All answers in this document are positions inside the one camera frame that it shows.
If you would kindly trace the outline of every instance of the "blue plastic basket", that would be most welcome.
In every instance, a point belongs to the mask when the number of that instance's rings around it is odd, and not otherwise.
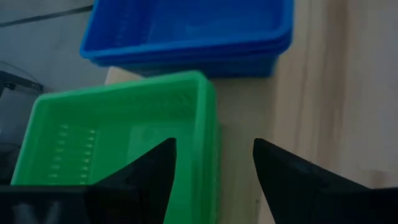
[[[80,53],[102,66],[153,71],[189,63],[227,73],[212,62],[262,51],[264,65],[274,63],[291,43],[292,14],[293,0],[96,0]],[[250,72],[252,63],[244,64]]]

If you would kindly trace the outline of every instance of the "plastic basket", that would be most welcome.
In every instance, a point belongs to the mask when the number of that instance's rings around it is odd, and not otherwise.
[[[257,50],[272,55],[265,64],[273,65],[290,45],[292,14],[292,0],[97,0],[80,54],[102,66],[148,63],[151,69],[152,62],[171,64],[185,57],[203,60]],[[160,73],[170,70],[163,68]],[[241,69],[250,73],[250,68],[251,64]],[[211,69],[203,71],[214,77]]]
[[[97,0],[84,58],[280,40],[292,0]]]
[[[86,185],[166,138],[177,165],[165,223],[215,223],[218,120],[200,72],[42,95],[35,102],[12,185]]]

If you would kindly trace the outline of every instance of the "blue tray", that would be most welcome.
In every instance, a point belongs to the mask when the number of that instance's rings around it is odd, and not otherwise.
[[[293,0],[97,0],[80,53],[93,59],[272,45],[291,32],[292,12]]]

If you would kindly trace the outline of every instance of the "wooden surface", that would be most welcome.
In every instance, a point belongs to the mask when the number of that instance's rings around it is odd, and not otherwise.
[[[254,138],[368,187],[398,185],[397,10],[394,0],[298,0],[294,42],[273,78],[212,80],[223,133],[220,223],[273,223]],[[111,68],[106,82],[138,78]]]

